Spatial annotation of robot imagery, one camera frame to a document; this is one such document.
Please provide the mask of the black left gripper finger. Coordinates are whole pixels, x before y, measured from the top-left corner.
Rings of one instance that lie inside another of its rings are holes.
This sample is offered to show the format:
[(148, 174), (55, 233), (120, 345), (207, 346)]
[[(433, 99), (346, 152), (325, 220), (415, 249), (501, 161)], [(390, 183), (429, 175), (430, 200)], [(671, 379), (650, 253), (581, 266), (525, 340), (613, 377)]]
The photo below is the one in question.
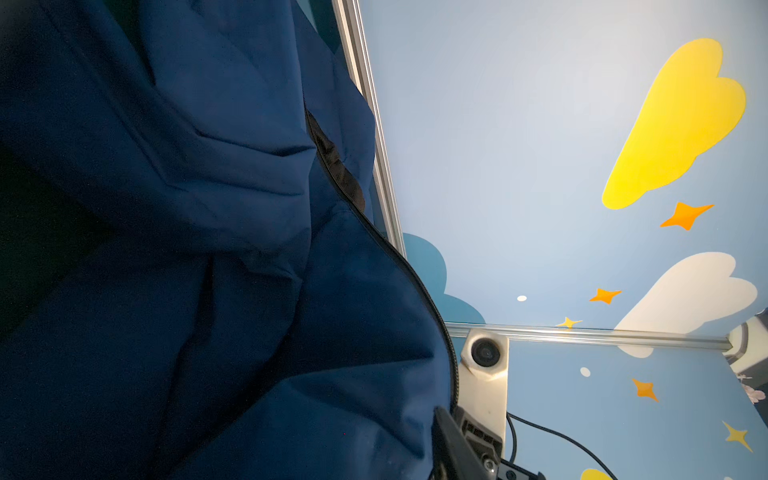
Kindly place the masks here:
[(486, 480), (487, 471), (465, 440), (450, 413), (443, 407), (434, 411), (432, 426), (434, 480)]

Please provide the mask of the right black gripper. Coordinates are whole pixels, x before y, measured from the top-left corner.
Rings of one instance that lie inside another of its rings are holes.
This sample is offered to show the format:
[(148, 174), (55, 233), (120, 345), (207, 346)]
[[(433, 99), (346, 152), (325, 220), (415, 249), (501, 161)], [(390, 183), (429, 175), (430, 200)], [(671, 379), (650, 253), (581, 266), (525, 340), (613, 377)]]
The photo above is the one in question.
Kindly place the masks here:
[(465, 409), (457, 407), (453, 419), (467, 448), (483, 467), (486, 479), (545, 479), (541, 472), (534, 473), (503, 459), (501, 438)]

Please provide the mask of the blue jacket with black lining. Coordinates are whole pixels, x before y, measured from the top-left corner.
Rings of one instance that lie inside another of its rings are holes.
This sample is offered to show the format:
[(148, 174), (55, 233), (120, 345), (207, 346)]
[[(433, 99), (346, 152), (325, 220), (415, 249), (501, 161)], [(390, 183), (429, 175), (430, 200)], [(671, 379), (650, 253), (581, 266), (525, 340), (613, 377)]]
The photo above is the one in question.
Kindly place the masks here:
[(457, 403), (365, 214), (374, 135), (294, 1), (5, 1), (5, 479), (428, 479)]

